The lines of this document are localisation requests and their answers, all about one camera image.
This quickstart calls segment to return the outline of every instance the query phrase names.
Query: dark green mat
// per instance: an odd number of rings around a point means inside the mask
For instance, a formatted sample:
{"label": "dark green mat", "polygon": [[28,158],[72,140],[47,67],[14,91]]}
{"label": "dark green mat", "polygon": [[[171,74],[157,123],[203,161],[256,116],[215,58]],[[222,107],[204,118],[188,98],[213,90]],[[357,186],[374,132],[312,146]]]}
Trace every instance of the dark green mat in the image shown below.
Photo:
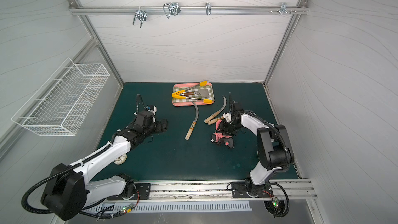
{"label": "dark green mat", "polygon": [[[192,106],[172,105],[172,91],[175,83],[126,83],[115,109],[105,129],[98,147],[102,147],[117,129],[124,128],[134,119],[135,97],[142,95],[145,105],[157,107],[157,118],[166,118],[169,129],[165,133],[154,134],[153,142],[141,144],[127,154],[122,165],[111,163],[94,177],[102,180],[125,173],[136,180],[210,180],[244,179],[256,166],[257,137],[247,129],[246,133],[234,136],[235,147],[229,149],[210,141],[215,124],[209,126],[203,121],[222,107],[228,92],[243,108],[253,110],[257,115],[271,123],[276,123],[265,91],[260,83],[212,83],[215,102],[199,108],[199,118],[191,138],[185,135],[195,118]],[[277,174],[274,179],[297,179],[293,166],[286,173]]]}

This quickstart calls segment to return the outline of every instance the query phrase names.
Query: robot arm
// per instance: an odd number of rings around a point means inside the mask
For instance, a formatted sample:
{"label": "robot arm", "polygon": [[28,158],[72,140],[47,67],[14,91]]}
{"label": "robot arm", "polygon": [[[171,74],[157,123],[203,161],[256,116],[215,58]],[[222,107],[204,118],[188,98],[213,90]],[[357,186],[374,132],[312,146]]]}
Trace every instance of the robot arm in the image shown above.
{"label": "robot arm", "polygon": [[239,102],[232,102],[230,97],[231,118],[220,123],[220,131],[233,136],[236,131],[246,127],[257,136],[257,156],[259,162],[250,172],[250,183],[263,185],[277,172],[285,172],[294,161],[293,149],[283,125],[273,125],[254,112],[242,110]]}
{"label": "robot arm", "polygon": [[[59,164],[51,176],[31,187],[22,198],[22,207],[32,213],[55,213],[63,220],[69,220],[92,203],[109,196],[129,199],[135,192],[134,180],[120,174],[105,180],[90,182],[103,168],[121,155],[128,153],[153,133],[166,132],[166,119],[156,121],[156,107],[150,105],[139,112],[136,119],[123,130],[118,130],[106,145],[87,157],[70,165]],[[46,184],[41,203],[48,210],[37,209],[27,202],[28,196],[39,186]]]}

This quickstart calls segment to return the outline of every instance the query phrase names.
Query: white ball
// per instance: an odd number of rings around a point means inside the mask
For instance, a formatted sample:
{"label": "white ball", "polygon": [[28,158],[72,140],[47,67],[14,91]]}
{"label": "white ball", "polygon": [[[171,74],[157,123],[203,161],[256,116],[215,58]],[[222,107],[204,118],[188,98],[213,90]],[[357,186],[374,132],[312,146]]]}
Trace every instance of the white ball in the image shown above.
{"label": "white ball", "polygon": [[117,165],[122,164],[126,161],[127,159],[127,154],[123,154],[122,156],[118,157],[117,159],[115,159],[113,162]]}

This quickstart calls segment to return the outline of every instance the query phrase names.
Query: pink tray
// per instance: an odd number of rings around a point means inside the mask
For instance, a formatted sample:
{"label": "pink tray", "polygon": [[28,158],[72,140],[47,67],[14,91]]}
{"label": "pink tray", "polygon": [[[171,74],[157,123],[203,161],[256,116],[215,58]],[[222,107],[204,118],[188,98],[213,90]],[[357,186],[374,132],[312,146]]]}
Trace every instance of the pink tray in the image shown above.
{"label": "pink tray", "polygon": [[[180,83],[180,84],[175,84],[175,85],[173,86],[173,92],[182,90],[183,88],[195,86],[196,84],[197,84],[197,82],[196,82],[196,83]],[[210,82],[208,82],[208,83],[207,83],[205,86],[203,86],[203,87],[197,87],[197,89],[198,89],[198,88],[206,88],[206,89],[208,89],[208,90],[209,90],[209,99],[211,99],[211,100],[213,101],[212,103],[214,103],[213,85],[212,85]],[[173,101],[173,105],[176,106],[176,107],[192,106],[192,100],[190,100],[190,99],[175,99],[175,98],[172,98],[172,101]],[[211,105],[211,104],[212,104],[212,103],[207,104],[207,103],[204,103],[204,102],[202,102],[202,101],[195,101],[195,103],[196,103],[197,105]]]}

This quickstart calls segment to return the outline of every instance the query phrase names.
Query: metal hook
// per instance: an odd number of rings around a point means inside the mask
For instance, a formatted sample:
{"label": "metal hook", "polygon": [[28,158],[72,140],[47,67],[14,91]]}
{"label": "metal hook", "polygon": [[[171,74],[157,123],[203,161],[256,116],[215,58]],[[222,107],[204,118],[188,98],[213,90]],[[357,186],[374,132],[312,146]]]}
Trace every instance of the metal hook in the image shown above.
{"label": "metal hook", "polygon": [[291,12],[288,12],[288,11],[286,10],[286,6],[287,6],[286,3],[283,2],[282,5],[281,5],[281,9],[278,11],[280,15],[282,15],[282,14],[284,14],[284,13],[287,13],[287,14],[290,14],[290,13],[291,13]]}
{"label": "metal hook", "polygon": [[141,21],[141,23],[140,23],[140,28],[141,28],[142,23],[147,20],[147,14],[145,13],[145,11],[142,11],[139,9],[138,11],[135,12],[134,19],[132,20],[133,25],[134,25],[136,19]]}
{"label": "metal hook", "polygon": [[210,3],[207,2],[205,4],[205,7],[206,7],[206,15],[210,15],[211,14],[211,5],[210,5]]}
{"label": "metal hook", "polygon": [[173,16],[177,16],[178,13],[181,12],[181,9],[177,2],[171,2],[171,3],[165,3],[163,5],[163,11],[166,14],[166,17],[170,18],[172,13]]}

